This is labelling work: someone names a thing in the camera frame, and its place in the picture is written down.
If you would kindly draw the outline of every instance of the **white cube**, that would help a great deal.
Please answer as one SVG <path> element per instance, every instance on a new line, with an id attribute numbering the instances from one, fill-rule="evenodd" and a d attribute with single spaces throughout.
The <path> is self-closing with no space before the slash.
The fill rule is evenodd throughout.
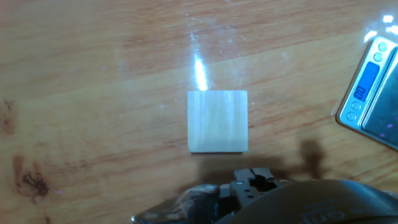
<path id="1" fill-rule="evenodd" d="M 190 152 L 246 152 L 248 136 L 247 91 L 188 92 Z"/>

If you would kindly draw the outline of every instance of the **digital scale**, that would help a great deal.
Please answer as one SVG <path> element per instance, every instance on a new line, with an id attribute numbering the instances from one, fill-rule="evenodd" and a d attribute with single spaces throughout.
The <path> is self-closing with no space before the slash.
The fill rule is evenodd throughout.
<path id="1" fill-rule="evenodd" d="M 338 123 L 398 150 L 398 44 L 368 46 L 336 114 Z"/>

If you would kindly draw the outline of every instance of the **scale button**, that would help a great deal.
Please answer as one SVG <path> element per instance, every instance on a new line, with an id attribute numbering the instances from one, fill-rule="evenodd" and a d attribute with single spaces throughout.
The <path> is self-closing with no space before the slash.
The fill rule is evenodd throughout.
<path id="1" fill-rule="evenodd" d="M 360 105 L 358 102 L 354 102 L 354 103 L 351 105 L 351 107 L 352 107 L 353 110 L 359 110 L 359 109 L 361 109 L 361 105 Z"/>
<path id="2" fill-rule="evenodd" d="M 380 53 L 377 53 L 377 54 L 375 54 L 375 55 L 374 55 L 374 57 L 373 57 L 373 58 L 374 58 L 374 60 L 375 60 L 375 61 L 377 61 L 377 62 L 380 62 L 380 61 L 381 61 L 381 59 L 382 59 L 382 56 L 381 56 L 381 54 L 380 54 Z"/>
<path id="3" fill-rule="evenodd" d="M 355 119 L 356 119 L 355 113 L 354 113 L 354 112 L 349 112 L 349 113 L 347 114 L 347 119 L 348 119 L 349 121 L 355 120 Z"/>
<path id="4" fill-rule="evenodd" d="M 382 52 L 385 52 L 387 50 L 387 44 L 382 42 L 381 44 L 379 44 L 379 50 Z"/>

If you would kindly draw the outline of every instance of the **wood grain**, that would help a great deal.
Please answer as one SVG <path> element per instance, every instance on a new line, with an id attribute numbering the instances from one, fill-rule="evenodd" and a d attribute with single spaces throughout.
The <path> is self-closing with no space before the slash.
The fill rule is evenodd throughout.
<path id="1" fill-rule="evenodd" d="M 0 222 L 128 223 L 245 167 L 398 190 L 398 154 L 331 116 L 365 34 L 397 8 L 0 0 Z M 187 91 L 198 89 L 199 61 L 210 90 L 248 91 L 249 153 L 188 153 Z M 48 194 L 29 186 L 22 194 L 27 174 Z"/>

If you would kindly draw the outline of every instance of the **wooden surface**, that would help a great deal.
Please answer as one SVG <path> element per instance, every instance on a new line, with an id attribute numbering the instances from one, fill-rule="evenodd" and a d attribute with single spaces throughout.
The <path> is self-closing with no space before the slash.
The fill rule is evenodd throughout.
<path id="1" fill-rule="evenodd" d="M 244 167 L 398 190 L 398 154 L 331 116 L 364 36 L 397 8 L 0 0 L 0 222 L 128 223 Z M 249 153 L 188 153 L 187 91 L 203 85 L 248 91 Z"/>

